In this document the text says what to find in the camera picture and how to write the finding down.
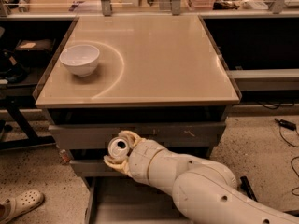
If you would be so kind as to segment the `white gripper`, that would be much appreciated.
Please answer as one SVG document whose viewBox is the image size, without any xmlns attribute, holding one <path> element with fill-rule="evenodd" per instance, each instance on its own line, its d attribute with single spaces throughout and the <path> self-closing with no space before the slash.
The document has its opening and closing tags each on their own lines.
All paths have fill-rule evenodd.
<svg viewBox="0 0 299 224">
<path fill-rule="evenodd" d="M 104 163 L 121 174 L 129 175 L 134 181 L 148 185 L 150 163 L 156 154 L 164 150 L 164 146 L 154 140 L 143 140 L 132 131 L 121 131 L 119 137 L 125 139 L 133 149 L 129 159 L 117 160 L 106 155 Z"/>
</svg>

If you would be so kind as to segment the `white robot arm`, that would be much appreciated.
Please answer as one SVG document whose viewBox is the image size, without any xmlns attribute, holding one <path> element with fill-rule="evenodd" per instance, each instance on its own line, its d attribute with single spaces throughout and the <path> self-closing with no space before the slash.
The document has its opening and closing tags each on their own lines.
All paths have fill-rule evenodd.
<svg viewBox="0 0 299 224">
<path fill-rule="evenodd" d="M 227 166 L 172 152 L 132 131 L 121 131 L 109 142 L 104 163 L 171 196 L 194 224 L 299 224 L 298 217 L 239 192 Z"/>
</svg>

